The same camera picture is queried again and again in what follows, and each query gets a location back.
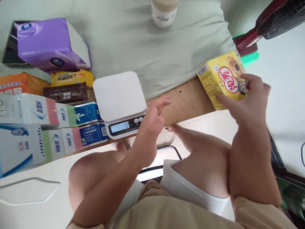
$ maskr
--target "hand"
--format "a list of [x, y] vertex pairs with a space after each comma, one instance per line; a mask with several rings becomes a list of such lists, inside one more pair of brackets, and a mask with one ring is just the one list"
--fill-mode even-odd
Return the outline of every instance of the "hand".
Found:
[[141, 169], [150, 166], [156, 157], [157, 138], [164, 127], [164, 119], [160, 115], [163, 108], [171, 103], [170, 97], [166, 96], [157, 99], [148, 107], [136, 139], [128, 153]]
[[256, 75], [242, 74], [241, 78], [250, 83], [249, 95], [246, 98], [236, 101], [219, 94], [216, 99], [230, 111], [238, 125], [266, 125], [266, 108], [271, 87]]

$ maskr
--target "leg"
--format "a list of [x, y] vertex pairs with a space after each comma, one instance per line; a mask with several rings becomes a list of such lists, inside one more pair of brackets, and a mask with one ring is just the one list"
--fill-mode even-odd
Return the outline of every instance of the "leg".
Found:
[[201, 132], [185, 129], [177, 124], [168, 127], [191, 153], [172, 169], [201, 190], [220, 198], [229, 194], [229, 153], [227, 142]]
[[84, 197], [114, 165], [119, 163], [128, 152], [123, 143], [118, 143], [116, 151], [92, 153], [79, 159], [69, 173], [69, 199], [73, 212]]

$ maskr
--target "white bottle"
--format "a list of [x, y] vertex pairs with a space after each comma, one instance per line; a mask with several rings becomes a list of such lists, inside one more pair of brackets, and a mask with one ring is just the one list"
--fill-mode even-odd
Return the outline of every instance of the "white bottle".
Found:
[[174, 21], [179, 0], [152, 0], [152, 18], [155, 24], [164, 29]]

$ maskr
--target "right hand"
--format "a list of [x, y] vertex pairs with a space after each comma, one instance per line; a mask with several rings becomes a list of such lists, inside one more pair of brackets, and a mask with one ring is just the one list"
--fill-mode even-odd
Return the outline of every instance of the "right hand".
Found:
[[241, 78], [250, 83], [249, 95], [246, 98], [236, 101], [223, 94], [218, 94], [216, 99], [230, 111], [238, 125], [265, 125], [271, 87], [263, 83], [262, 79], [256, 75], [242, 74]]

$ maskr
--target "nutrition label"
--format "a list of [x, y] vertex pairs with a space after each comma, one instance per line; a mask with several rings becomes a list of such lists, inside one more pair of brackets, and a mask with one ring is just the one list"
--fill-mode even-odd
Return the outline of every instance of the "nutrition label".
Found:
[[222, 90], [219, 87], [218, 82], [216, 81], [213, 73], [211, 71], [206, 71], [199, 77], [202, 85], [204, 86], [208, 96], [211, 99], [212, 104], [216, 110], [223, 110], [225, 107], [218, 102], [216, 99], [217, 94], [222, 94]]

